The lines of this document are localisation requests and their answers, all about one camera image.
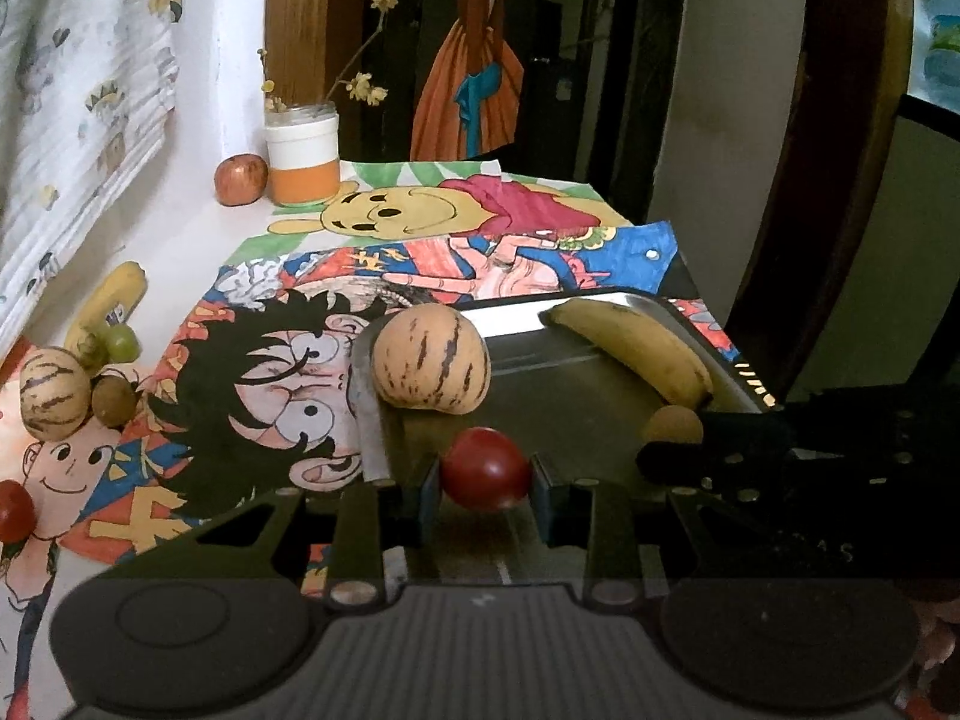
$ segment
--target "black hair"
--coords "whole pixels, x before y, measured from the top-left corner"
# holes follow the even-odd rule
[[[380,279],[376,282],[387,287]],[[320,335],[333,314],[350,314],[368,322],[379,319],[392,307],[384,298],[392,298],[394,306],[429,300],[427,293],[414,300],[402,293],[391,295],[392,286],[379,289],[361,310],[352,309],[349,299],[339,293],[320,292],[308,298],[298,290],[287,290],[285,299],[265,300],[259,311],[233,307],[232,322],[205,322],[205,340],[179,342],[187,350],[187,359],[176,377],[176,402],[154,395],[148,401],[154,415],[171,428],[163,435],[183,446],[184,458],[190,459],[177,474],[160,480],[186,501],[177,509],[179,514],[216,517],[253,495],[291,484],[290,466],[304,459],[306,441],[290,449],[272,449],[240,436],[229,421],[269,427],[250,414],[235,386],[256,364],[251,352],[264,346],[267,333],[302,330]],[[327,437],[309,457],[333,457],[334,448],[333,438]]]
[[[10,570],[10,564],[17,555],[23,552],[23,548],[27,544],[27,538],[3,545],[3,549],[0,550],[0,579],[6,578],[7,572]],[[56,574],[56,559],[58,557],[59,544],[56,543],[56,538],[54,538],[50,542],[50,551],[47,553],[47,573],[50,576]]]

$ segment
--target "painting of woman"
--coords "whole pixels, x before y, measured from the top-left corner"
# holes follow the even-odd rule
[[[504,0],[458,0],[414,115],[411,160],[473,159],[514,141],[523,68],[503,39]]]

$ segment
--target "kiwi fruit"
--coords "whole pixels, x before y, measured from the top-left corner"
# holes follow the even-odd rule
[[[136,411],[133,385],[121,376],[104,376],[93,386],[90,406],[104,427],[121,428]]]

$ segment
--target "banana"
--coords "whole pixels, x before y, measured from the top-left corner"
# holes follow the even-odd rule
[[[662,324],[616,303],[570,298],[541,314],[629,367],[674,406],[696,409],[713,394],[707,366]]]
[[[83,308],[66,331],[64,348],[78,357],[89,354],[91,333],[106,330],[109,325],[127,321],[137,303],[147,292],[147,275],[135,262],[118,265],[93,290]]]

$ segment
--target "red apple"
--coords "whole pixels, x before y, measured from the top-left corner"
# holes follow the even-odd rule
[[[267,163],[256,154],[235,154],[217,166],[213,187],[221,205],[248,205],[267,188]]]
[[[37,512],[30,493],[13,479],[0,482],[0,541],[16,544],[30,536],[36,526]]]
[[[440,460],[443,491],[474,512],[514,507],[529,493],[532,478],[517,445],[493,428],[467,428]]]

